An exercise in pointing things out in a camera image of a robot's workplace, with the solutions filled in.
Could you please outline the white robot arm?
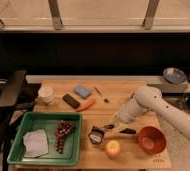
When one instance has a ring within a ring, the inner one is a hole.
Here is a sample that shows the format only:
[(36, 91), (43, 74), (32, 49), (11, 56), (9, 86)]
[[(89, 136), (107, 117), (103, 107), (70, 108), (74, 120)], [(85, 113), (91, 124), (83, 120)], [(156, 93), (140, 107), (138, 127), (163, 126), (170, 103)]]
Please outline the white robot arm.
[(190, 141), (190, 115), (166, 102), (161, 91), (150, 86), (141, 86), (135, 90), (106, 125), (102, 128), (92, 128), (89, 139), (93, 144), (101, 144), (106, 132), (121, 133), (130, 123), (148, 111), (162, 116)]

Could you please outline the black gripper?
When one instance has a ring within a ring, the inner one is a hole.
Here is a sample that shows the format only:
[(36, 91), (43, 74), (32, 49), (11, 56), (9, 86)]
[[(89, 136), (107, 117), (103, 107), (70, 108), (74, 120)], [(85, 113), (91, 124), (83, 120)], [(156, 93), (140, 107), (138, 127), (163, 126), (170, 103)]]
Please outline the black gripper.
[(93, 126), (92, 130), (88, 134), (88, 137), (92, 144), (101, 144), (104, 138), (104, 135), (107, 131), (110, 131), (114, 128), (113, 125), (104, 125), (103, 127)]

